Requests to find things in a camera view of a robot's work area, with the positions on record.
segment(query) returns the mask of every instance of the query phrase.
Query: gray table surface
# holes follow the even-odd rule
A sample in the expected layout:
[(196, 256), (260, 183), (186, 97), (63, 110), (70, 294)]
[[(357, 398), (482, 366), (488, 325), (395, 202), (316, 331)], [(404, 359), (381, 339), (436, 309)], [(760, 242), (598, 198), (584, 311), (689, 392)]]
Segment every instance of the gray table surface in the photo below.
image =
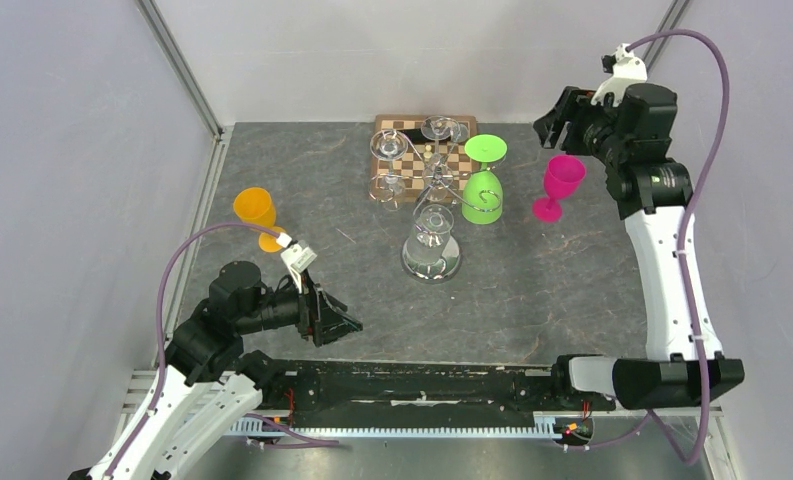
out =
[[(480, 124), (508, 142), (496, 171), (504, 214), (477, 226), (456, 215), (460, 272), (429, 286), (408, 277), (399, 252), (411, 208), (387, 212), (367, 195), (370, 123), (237, 124), (208, 225), (236, 220), (231, 205), (247, 187), (272, 194), (277, 225), (306, 240), (319, 258), (313, 279), (349, 305), (364, 331), (316, 349), (295, 329), (251, 335), (247, 350), (276, 358), (551, 364), (563, 353), (643, 356), (646, 317), (637, 261), (605, 191), (601, 165), (563, 202), (564, 218), (531, 213), (553, 152), (530, 125)], [(186, 318), (207, 296), (220, 267), (257, 263), (274, 285), (277, 254), (263, 253), (245, 229), (209, 234), (199, 247), (182, 304)]]

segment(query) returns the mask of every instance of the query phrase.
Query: cup rim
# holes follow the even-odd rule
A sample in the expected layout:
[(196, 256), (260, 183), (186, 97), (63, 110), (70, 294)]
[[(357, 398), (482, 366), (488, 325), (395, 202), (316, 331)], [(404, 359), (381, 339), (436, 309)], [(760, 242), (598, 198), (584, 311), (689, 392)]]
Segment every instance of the cup rim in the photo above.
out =
[[(263, 203), (262, 208), (256, 214), (253, 214), (253, 215), (241, 215), (240, 211), (239, 211), (239, 203), (238, 202), (240, 201), (241, 197), (243, 197), (243, 195), (251, 193), (251, 192), (263, 192), (264, 194), (266, 194), (267, 201)], [(240, 193), (237, 194), (236, 197), (234, 197), (234, 203), (233, 203), (232, 207), (234, 208), (234, 213), (237, 214), (238, 217), (241, 217), (241, 220), (242, 220), (242, 217), (244, 217), (244, 216), (247, 217), (247, 218), (260, 218), (260, 217), (262, 217), (266, 212), (269, 211), (269, 207), (271, 205), (272, 205), (272, 195), (270, 195), (269, 192), (265, 188), (263, 188), (263, 187), (249, 187), (249, 188), (241, 191)]]
[[(560, 178), (555, 172), (552, 171), (552, 162), (555, 162), (556, 168), (559, 162), (572, 163), (580, 170), (580, 175), (575, 180), (564, 180)], [(546, 166), (546, 174), (551, 176), (554, 180), (567, 185), (574, 185), (580, 183), (587, 176), (587, 167), (584, 163), (573, 155), (558, 155), (549, 160), (549, 165)]]
[[(438, 217), (444, 220), (446, 224), (445, 228), (440, 228), (443, 227), (444, 224), (437, 226), (437, 228), (427, 228), (425, 225), (419, 223), (419, 219), (423, 217), (423, 214), (425, 214), (428, 210), (431, 209), (439, 210), (438, 212), (435, 212), (434, 215), (437, 215)], [(415, 225), (417, 226), (417, 228), (419, 228), (424, 232), (434, 233), (436, 235), (445, 235), (446, 233), (451, 232), (454, 223), (455, 223), (455, 216), (452, 214), (452, 212), (443, 205), (436, 203), (431, 205), (426, 205), (425, 207), (423, 207), (423, 209), (420, 210), (419, 218), (417, 218), (417, 220), (415, 221)]]

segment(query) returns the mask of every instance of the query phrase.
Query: white wall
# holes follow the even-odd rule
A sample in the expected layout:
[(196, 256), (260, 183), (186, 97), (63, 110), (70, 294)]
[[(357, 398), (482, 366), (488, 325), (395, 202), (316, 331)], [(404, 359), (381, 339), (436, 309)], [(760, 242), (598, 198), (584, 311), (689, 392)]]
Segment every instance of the white wall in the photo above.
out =
[[(723, 398), (745, 478), (793, 479), (793, 1), (694, 2), (683, 27), (723, 50), (732, 107), (697, 220), (708, 308), (746, 382)], [(679, 95), (672, 155), (698, 174), (720, 104), (716, 64), (675, 39), (652, 78)]]
[(534, 121), (668, 0), (157, 0), (221, 123)]
[(0, 1), (0, 478), (109, 446), (209, 150), (134, 2)]

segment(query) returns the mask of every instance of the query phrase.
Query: clear glass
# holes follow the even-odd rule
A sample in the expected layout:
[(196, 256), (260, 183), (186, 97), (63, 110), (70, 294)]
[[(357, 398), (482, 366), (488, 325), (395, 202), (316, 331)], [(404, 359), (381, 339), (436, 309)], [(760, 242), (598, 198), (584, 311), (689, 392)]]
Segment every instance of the clear glass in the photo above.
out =
[(470, 138), (470, 127), (463, 123), (457, 123), (457, 127), (452, 130), (450, 141), (454, 143), (464, 143)]
[(370, 140), (370, 151), (379, 160), (393, 162), (399, 160), (408, 151), (410, 145), (404, 133), (392, 128), (376, 132)]
[(405, 180), (399, 175), (376, 175), (370, 180), (370, 198), (380, 202), (385, 210), (398, 210), (405, 203)]
[(453, 180), (454, 176), (448, 165), (440, 163), (429, 164), (423, 171), (423, 182), (426, 187), (431, 186), (431, 191), (428, 192), (426, 200), (429, 202), (442, 202), (445, 200), (449, 194), (446, 187), (451, 186)]
[(452, 212), (442, 205), (423, 208), (414, 219), (414, 227), (405, 243), (405, 255), (421, 265), (438, 263), (449, 243), (454, 222)]
[(428, 117), (420, 126), (420, 131), (429, 140), (446, 140), (452, 136), (453, 130), (458, 128), (458, 122), (449, 118), (434, 116)]

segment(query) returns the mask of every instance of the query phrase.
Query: orange cup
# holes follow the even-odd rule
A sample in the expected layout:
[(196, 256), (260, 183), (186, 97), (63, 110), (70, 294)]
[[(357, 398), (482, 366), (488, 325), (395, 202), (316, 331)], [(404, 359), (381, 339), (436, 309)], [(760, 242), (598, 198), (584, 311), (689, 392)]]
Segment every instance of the orange cup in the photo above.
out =
[[(234, 213), (245, 223), (253, 223), (267, 227), (278, 233), (284, 232), (281, 227), (275, 226), (275, 204), (269, 192), (260, 187), (247, 188), (234, 199)], [(276, 243), (275, 237), (261, 233), (258, 245), (265, 252), (275, 253), (283, 247)]]

